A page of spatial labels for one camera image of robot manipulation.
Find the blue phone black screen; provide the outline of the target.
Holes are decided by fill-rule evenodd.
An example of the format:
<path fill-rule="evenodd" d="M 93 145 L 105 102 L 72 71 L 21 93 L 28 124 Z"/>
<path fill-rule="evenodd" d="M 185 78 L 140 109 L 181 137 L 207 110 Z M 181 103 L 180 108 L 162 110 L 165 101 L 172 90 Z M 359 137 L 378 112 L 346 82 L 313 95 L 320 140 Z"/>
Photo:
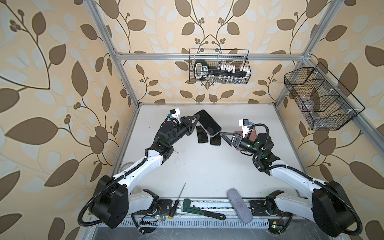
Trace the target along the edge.
<path fill-rule="evenodd" d="M 220 136 L 220 134 L 217 134 L 214 137 L 211 137 L 210 144 L 212 146 L 220 146 L 221 145 L 221 136 Z"/>

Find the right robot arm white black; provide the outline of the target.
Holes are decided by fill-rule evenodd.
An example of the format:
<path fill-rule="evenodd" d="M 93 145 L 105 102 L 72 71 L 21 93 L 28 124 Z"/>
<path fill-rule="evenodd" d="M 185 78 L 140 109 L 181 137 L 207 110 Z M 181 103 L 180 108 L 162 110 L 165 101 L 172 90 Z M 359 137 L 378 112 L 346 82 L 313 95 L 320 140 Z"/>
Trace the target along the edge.
<path fill-rule="evenodd" d="M 288 212 L 317 224 L 327 235 L 358 236 L 363 224 L 346 195 L 343 187 L 335 182 L 324 182 L 293 168 L 272 153 L 274 146 L 267 133 L 261 133 L 254 141 L 237 133 L 220 134 L 231 147 L 250 153 L 253 164 L 261 173 L 275 177 L 304 195 L 291 197 L 275 191 L 273 203 L 281 212 Z"/>

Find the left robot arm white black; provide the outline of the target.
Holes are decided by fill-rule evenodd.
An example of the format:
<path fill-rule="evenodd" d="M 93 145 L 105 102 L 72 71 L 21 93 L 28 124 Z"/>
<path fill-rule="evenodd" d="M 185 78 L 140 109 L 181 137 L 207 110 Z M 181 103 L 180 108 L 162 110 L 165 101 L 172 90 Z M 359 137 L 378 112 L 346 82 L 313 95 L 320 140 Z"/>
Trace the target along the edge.
<path fill-rule="evenodd" d="M 104 223 L 114 229 L 127 215 L 153 208 L 157 195 L 147 189 L 138 194 L 132 194 L 132 190 L 170 158 L 173 145 L 193 133 L 199 118 L 199 115 L 168 115 L 140 160 L 113 177 L 105 175 L 98 181 L 93 196 L 80 210 L 77 218 L 79 226 Z"/>

